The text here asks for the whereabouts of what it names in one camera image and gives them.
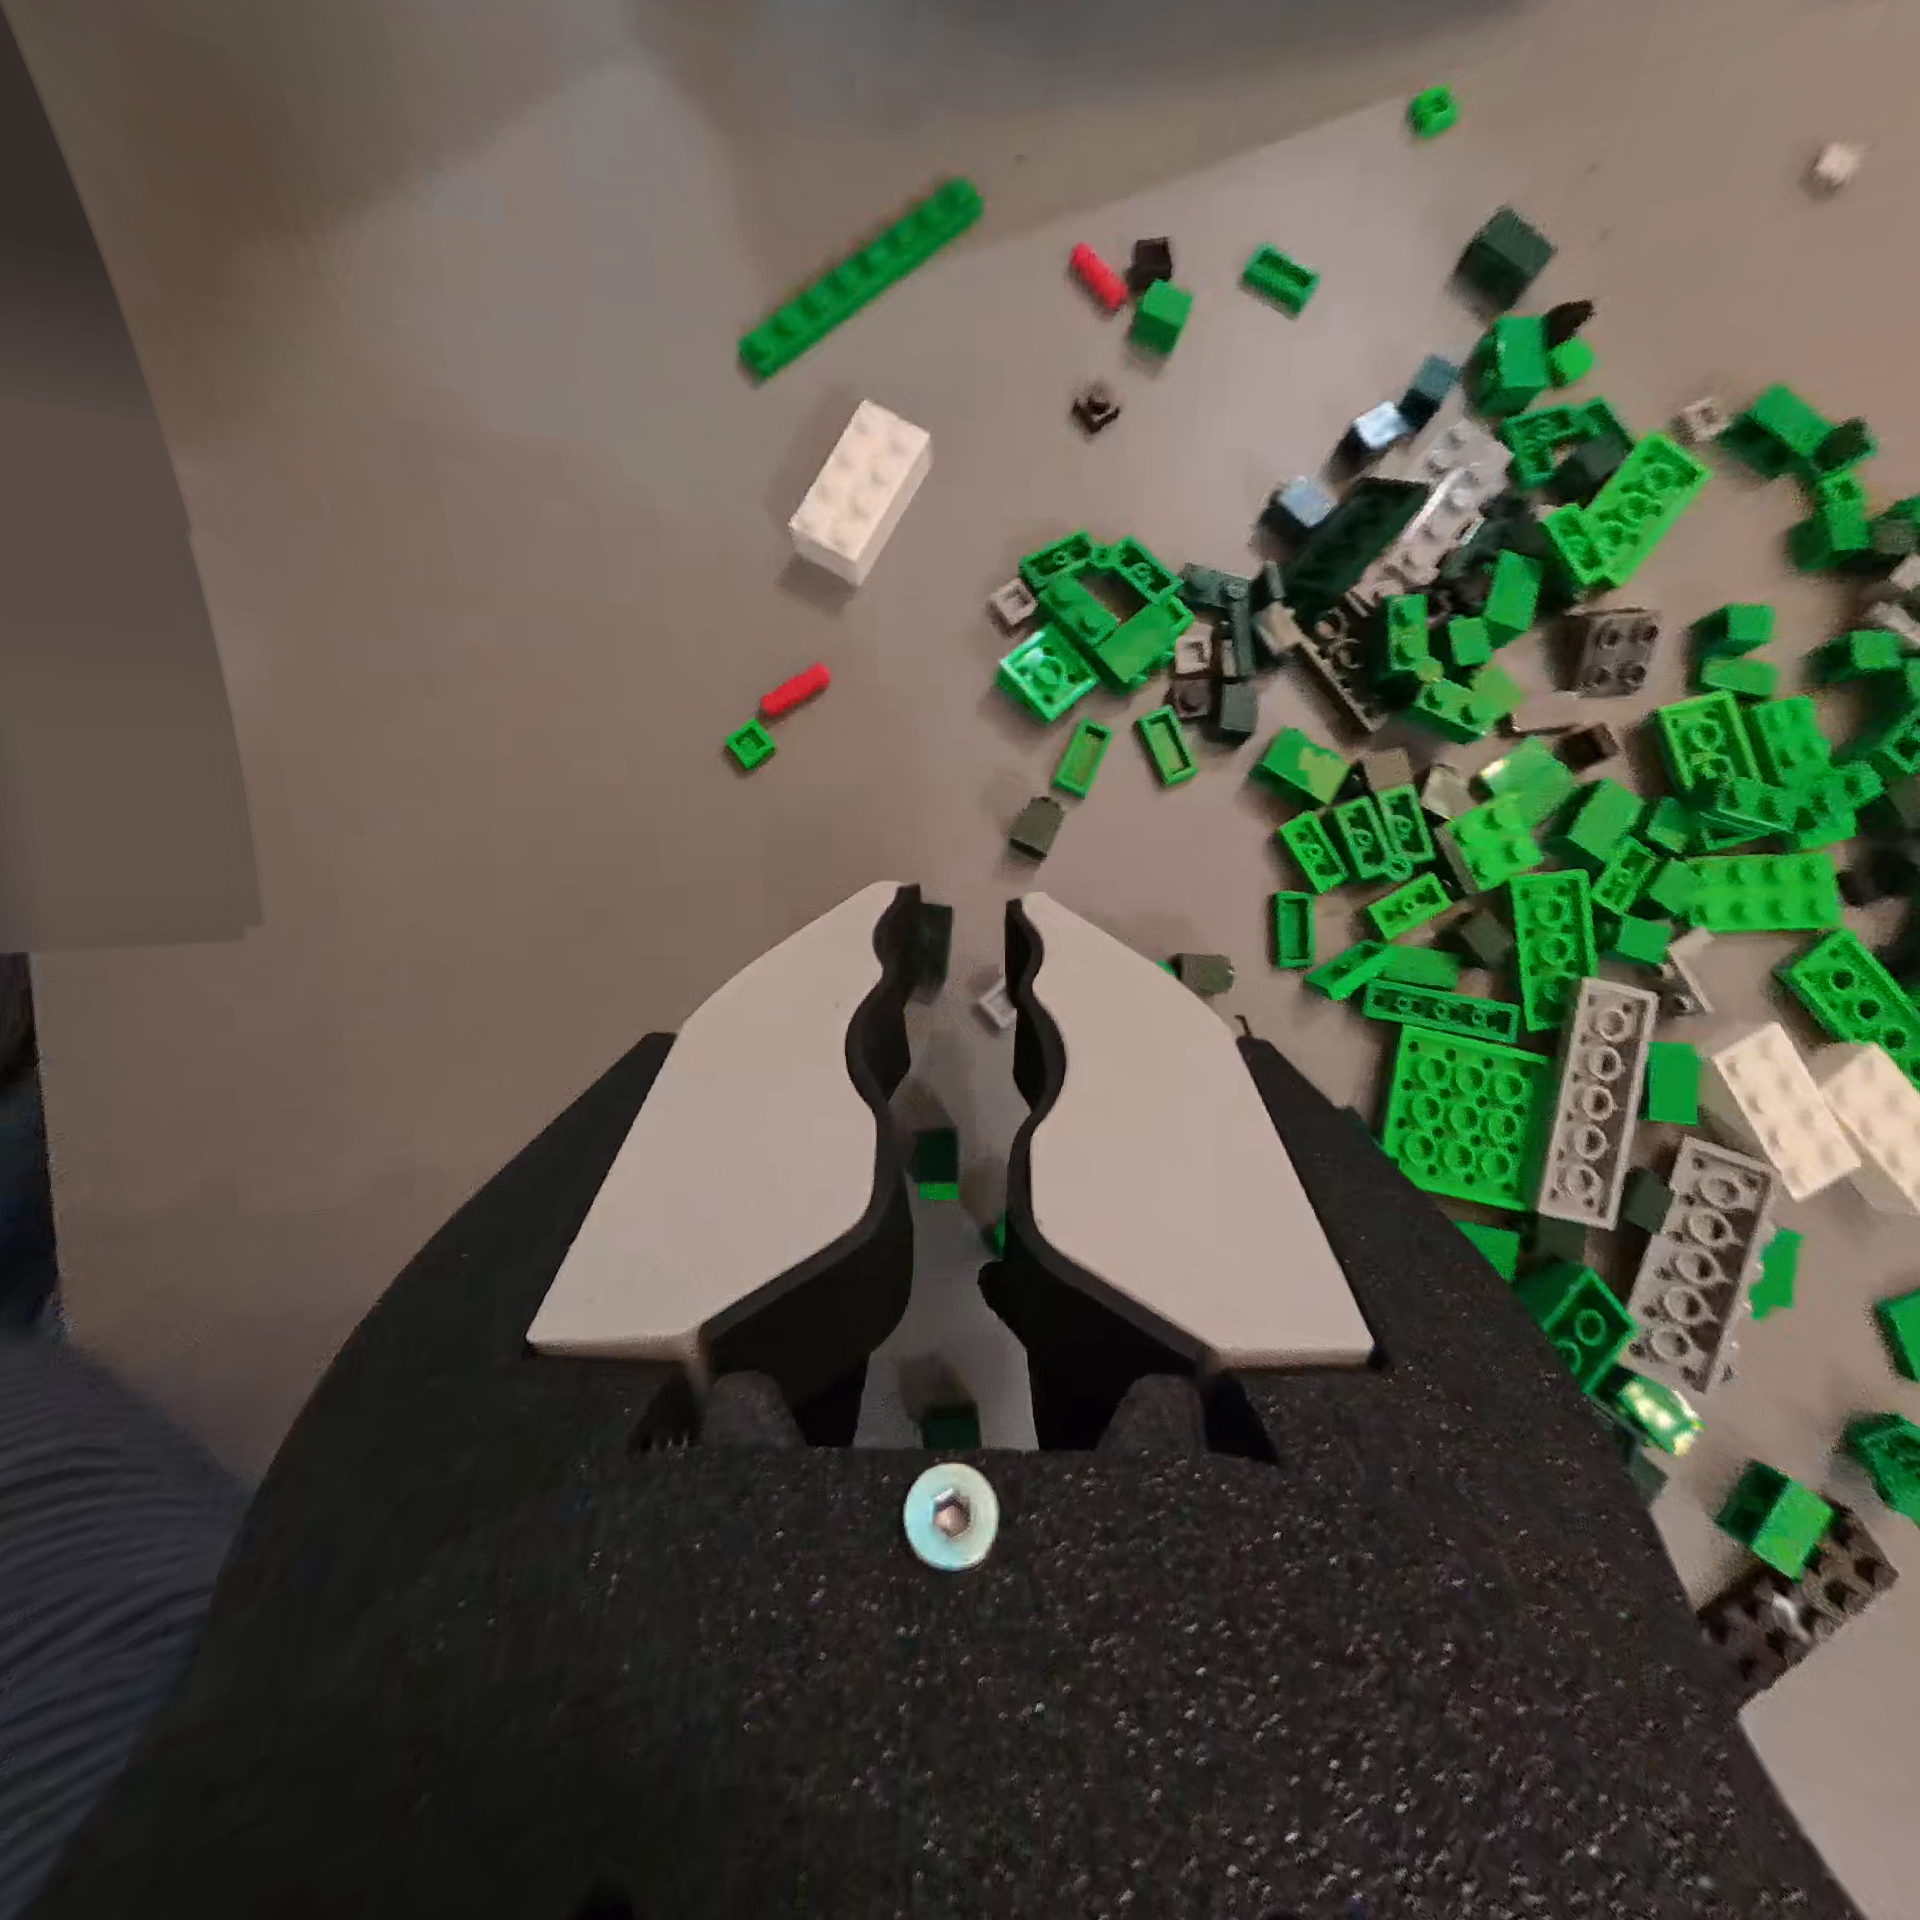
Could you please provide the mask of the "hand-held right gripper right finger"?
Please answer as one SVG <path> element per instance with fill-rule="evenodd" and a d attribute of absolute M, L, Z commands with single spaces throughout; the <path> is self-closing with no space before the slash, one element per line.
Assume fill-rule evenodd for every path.
<path fill-rule="evenodd" d="M 1229 1024 L 1050 895 L 1004 918 L 1023 1117 L 977 1288 L 1023 1351 L 1042 1452 L 1093 1452 L 1148 1379 L 1246 1435 L 1248 1376 L 1375 1356 L 1349 1273 Z"/>

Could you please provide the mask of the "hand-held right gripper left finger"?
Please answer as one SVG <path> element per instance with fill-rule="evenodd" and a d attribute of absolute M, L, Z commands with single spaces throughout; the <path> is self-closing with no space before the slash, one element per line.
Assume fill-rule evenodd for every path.
<path fill-rule="evenodd" d="M 814 1447 L 854 1443 L 913 1277 L 894 1094 L 920 924 L 920 886 L 878 879 L 687 1014 L 534 1310 L 534 1353 L 662 1365 L 694 1401 L 760 1376 Z"/>

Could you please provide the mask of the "pile of green toy bricks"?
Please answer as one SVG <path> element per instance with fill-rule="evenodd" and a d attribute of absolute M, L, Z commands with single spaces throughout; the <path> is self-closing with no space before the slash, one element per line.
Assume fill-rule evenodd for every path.
<path fill-rule="evenodd" d="M 1701 446 L 1720 444 L 1759 479 L 1808 495 L 1791 559 L 1828 568 L 1916 559 L 1916 497 L 1872 515 L 1857 469 L 1864 421 L 1825 421 L 1773 387 L 1733 421 L 1684 411 L 1682 436 L 1630 433 L 1602 400 L 1541 405 L 1586 375 L 1590 307 L 1522 316 L 1554 246 L 1497 207 L 1456 262 L 1488 316 L 1462 377 L 1470 415 L 1503 453 L 1489 503 L 1444 535 L 1444 489 L 1471 479 L 1359 478 L 1320 519 L 1286 493 L 1285 564 L 1262 580 L 1209 575 L 1181 611 L 1285 613 L 1358 719 L 1405 717 L 1471 744 L 1514 713 L 1498 648 L 1543 613 L 1581 632 L 1580 694 L 1644 680 L 1661 623 L 1594 605 L 1628 588 L 1706 487 Z M 1476 774 L 1450 814 L 1404 785 L 1350 785 L 1354 767 L 1281 734 L 1256 774 L 1297 803 L 1279 840 L 1310 908 L 1346 879 L 1397 886 L 1370 900 L 1374 934 L 1310 968 L 1327 1000 L 1359 991 L 1398 1030 L 1381 1150 L 1400 1191 L 1536 1227 L 1520 1307 L 1580 1392 L 1640 1443 L 1682 1452 L 1694 1403 L 1722 1379 L 1737 1318 L 1773 1256 L 1782 1198 L 1854 1181 L 1916 1208 L 1916 976 L 1888 971 L 1846 926 L 1831 847 L 1894 799 L 1916 798 L 1916 617 L 1902 599 L 1815 651 L 1825 684 L 1874 688 L 1874 723 L 1842 748 L 1810 699 L 1752 676 L 1770 611 L 1727 604 L 1694 625 L 1695 692 L 1653 716 L 1679 835 L 1666 807 L 1621 783 L 1576 782 L 1557 748 L 1526 737 Z M 1149 1252 L 1145 1227 L 1104 1216 L 1120 1179 L 1093 1120 L 1148 1120 L 1206 1065 L 1183 1041 L 1199 1017 L 1149 995 L 1167 1044 L 1127 991 L 1145 960 L 1025 895 L 1008 908 L 1005 985 L 1016 1011 L 1015 1079 L 1031 1117 L 1010 1176 L 990 1307 L 1025 1348 L 1044 1448 L 1090 1448 L 1138 1384 L 1176 1382 L 1210 1413 L 1218 1389 L 1273 1372 L 1273 1348 L 1188 1327 L 1199 1280 L 1226 1305 L 1273 1307 L 1279 1281 L 1246 1256 Z"/>

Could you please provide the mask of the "white toy brick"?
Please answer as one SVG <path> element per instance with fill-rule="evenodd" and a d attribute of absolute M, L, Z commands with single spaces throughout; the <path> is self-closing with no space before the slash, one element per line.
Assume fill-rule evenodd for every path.
<path fill-rule="evenodd" d="M 860 588 L 929 470 L 926 427 L 861 400 L 786 529 L 799 559 Z"/>

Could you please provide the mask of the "long green plate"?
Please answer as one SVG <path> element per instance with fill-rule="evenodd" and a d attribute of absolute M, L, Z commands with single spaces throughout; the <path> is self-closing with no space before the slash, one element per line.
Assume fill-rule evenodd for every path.
<path fill-rule="evenodd" d="M 746 326 L 735 340 L 735 363 L 754 382 L 776 377 L 965 237 L 983 207 L 970 179 L 938 180 L 902 214 Z"/>

